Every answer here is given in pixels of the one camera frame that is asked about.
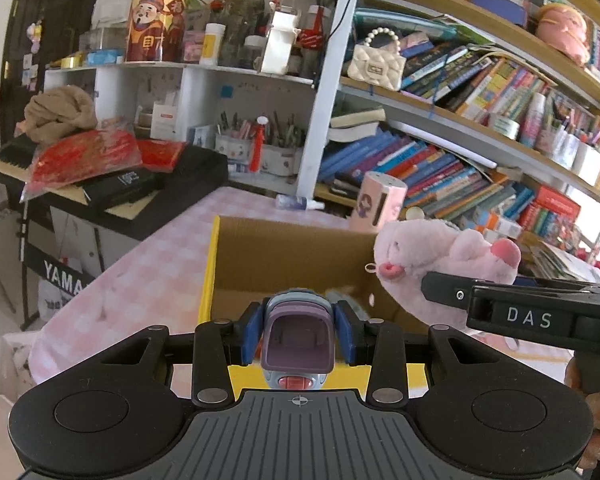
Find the person right hand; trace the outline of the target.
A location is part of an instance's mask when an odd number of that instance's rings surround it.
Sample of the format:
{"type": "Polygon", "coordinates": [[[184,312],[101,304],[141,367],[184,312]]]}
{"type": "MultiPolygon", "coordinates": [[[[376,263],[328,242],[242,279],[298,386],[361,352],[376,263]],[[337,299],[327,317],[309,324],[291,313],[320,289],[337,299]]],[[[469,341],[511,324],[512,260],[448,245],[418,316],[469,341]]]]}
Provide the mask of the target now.
{"type": "Polygon", "coordinates": [[[574,356],[569,361],[565,371],[565,385],[576,390],[580,396],[584,397],[592,413],[594,430],[580,459],[579,467],[583,470],[594,469],[600,464],[600,391],[591,394],[584,393],[578,362],[574,356]]]}

